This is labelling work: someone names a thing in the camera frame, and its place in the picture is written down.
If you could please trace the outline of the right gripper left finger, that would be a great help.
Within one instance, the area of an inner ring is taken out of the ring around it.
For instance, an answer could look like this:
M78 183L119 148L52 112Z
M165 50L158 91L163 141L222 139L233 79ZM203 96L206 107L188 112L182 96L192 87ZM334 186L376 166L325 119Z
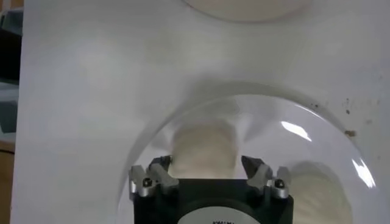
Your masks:
M168 173L172 156L154 158L147 169L141 165L129 170L129 197L152 197L157 189L169 194L179 187L179 180Z

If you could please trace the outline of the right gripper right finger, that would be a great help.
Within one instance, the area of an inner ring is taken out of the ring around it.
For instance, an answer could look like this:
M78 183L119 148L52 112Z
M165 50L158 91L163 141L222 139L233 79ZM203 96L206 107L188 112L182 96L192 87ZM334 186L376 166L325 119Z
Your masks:
M287 167L280 166L274 175L271 167L260 158L242 156L241 163L247 175L247 184L261 195L276 199L289 197L291 174Z

